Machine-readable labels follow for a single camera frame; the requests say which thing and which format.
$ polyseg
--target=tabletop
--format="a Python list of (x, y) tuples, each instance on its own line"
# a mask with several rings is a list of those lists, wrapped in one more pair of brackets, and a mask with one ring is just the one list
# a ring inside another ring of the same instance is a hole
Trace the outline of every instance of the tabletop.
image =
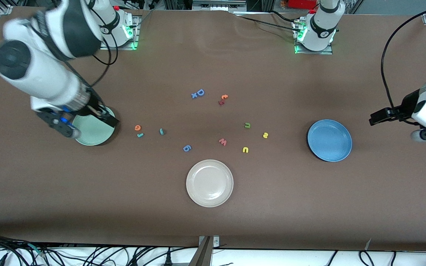
[[(2, 16), (0, 41), (3, 22), (35, 10)], [(287, 26), (275, 15), (252, 17)], [(220, 235), (234, 248), (281, 249), (363, 249), (372, 239), (370, 249), (426, 250), (426, 143), (410, 139), (410, 125), (368, 122), (389, 106), (382, 49), (407, 18), (345, 15), (333, 55), (309, 55), (294, 53), (288, 30), (228, 12), (153, 11), (137, 50), (119, 51), (95, 86), (120, 119), (115, 137), (96, 147), (49, 128), (29, 96), (0, 78), (0, 235), (166, 246)], [(91, 57), (72, 65), (88, 82), (104, 69)], [(395, 103), (426, 83), (421, 20), (396, 35), (385, 71)], [(205, 95), (192, 99), (200, 89)], [(348, 128), (345, 160), (309, 150), (307, 131), (321, 119)], [(231, 197), (215, 208), (186, 191), (188, 171), (205, 159), (225, 163), (234, 178)]]

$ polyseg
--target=white plate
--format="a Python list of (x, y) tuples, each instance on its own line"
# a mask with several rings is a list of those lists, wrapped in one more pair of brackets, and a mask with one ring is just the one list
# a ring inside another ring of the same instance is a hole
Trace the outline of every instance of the white plate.
[(194, 165), (186, 177), (190, 198), (203, 207), (217, 207), (226, 202), (233, 192), (230, 169), (217, 160), (203, 160)]

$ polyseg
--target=red object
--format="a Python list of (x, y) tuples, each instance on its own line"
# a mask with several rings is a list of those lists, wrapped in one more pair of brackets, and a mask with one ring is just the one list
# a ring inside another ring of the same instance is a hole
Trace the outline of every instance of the red object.
[(311, 10), (317, 4), (317, 0), (289, 0), (288, 6), (302, 10)]

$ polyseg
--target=white surface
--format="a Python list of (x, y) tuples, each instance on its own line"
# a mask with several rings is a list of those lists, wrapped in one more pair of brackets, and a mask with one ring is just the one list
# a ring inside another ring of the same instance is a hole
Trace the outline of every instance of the white surface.
[[(61, 254), (68, 256), (76, 256), (81, 259), (86, 259), (95, 248), (57, 248), (53, 249), (60, 251)], [(95, 259), (95, 263), (101, 263), (107, 256), (117, 251), (118, 248), (113, 248), (111, 252), (102, 253)], [(127, 263), (128, 257), (131, 258), (135, 248), (128, 248), (127, 255), (124, 251), (120, 251), (112, 256), (117, 266), (124, 266)], [(148, 252), (138, 261), (138, 266), (143, 266), (147, 261), (159, 256), (167, 251), (167, 248), (157, 248)], [(186, 263), (190, 262), (196, 249), (184, 249), (177, 252), (172, 252), (173, 263)], [(383, 251), (368, 251), (375, 266), (389, 266), (392, 259), (392, 252)], [(5, 254), (5, 251), (0, 251), (0, 259)], [(212, 266), (221, 266), (228, 263), (233, 263), (231, 266), (324, 266), (328, 263), (333, 251), (321, 250), (228, 250), (228, 249), (215, 249), (213, 251)], [(32, 259), (28, 252), (22, 251), (22, 255), (28, 260), (30, 264)], [(156, 259), (149, 266), (159, 266), (165, 261), (163, 256)], [(364, 255), (365, 262), (369, 263), (367, 257)], [(38, 256), (36, 258), (37, 264), (45, 266), (44, 260)], [(81, 266), (82, 261), (65, 259), (67, 266)], [(58, 265), (49, 258), (51, 265)], [(114, 266), (113, 262), (104, 264), (105, 266)], [(357, 251), (340, 251), (333, 259), (332, 266), (364, 266), (358, 257)], [(14, 254), (7, 257), (5, 266), (19, 266), (19, 261)], [(426, 266), (426, 252), (398, 252), (394, 266)]]
[(203, 207), (217, 207), (225, 203), (233, 192), (230, 169), (217, 160), (203, 160), (194, 165), (186, 178), (190, 198)]

